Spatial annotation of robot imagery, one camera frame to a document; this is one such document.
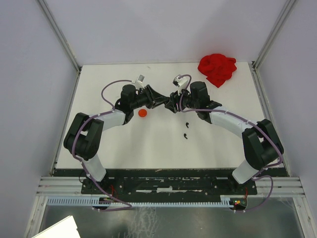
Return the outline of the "orange round earbud case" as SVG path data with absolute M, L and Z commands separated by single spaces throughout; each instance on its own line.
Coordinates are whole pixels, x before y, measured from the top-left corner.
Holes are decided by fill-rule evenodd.
M 139 115 L 139 117 L 141 117 L 141 118 L 146 117 L 147 114 L 148 114 L 148 112 L 147 112 L 146 109 L 140 109 L 140 110 L 138 111 L 138 115 Z

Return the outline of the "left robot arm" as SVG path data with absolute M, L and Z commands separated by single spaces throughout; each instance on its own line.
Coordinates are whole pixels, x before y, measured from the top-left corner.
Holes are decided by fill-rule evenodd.
M 76 114 L 63 146 L 81 163 L 89 178 L 93 180 L 94 190 L 105 193 L 109 189 L 109 180 L 104 178 L 106 169 L 98 157 L 102 133 L 115 126 L 127 124 L 134 116 L 135 109 L 153 109 L 168 101 L 169 97 L 156 92 L 150 85 L 137 89 L 128 84 L 123 86 L 120 98 L 111 111 L 94 116 Z

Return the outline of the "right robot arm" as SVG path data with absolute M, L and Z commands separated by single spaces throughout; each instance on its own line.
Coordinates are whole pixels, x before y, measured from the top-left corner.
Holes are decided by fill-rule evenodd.
M 177 91 L 170 94 L 165 107 L 172 112 L 196 112 L 201 120 L 220 126 L 243 141 L 244 161 L 232 172 L 227 188 L 238 194 L 245 189 L 245 182 L 259 175 L 264 169 L 283 160 L 284 149 L 271 121 L 245 119 L 222 104 L 210 99 L 204 82 L 188 83 L 175 79 Z

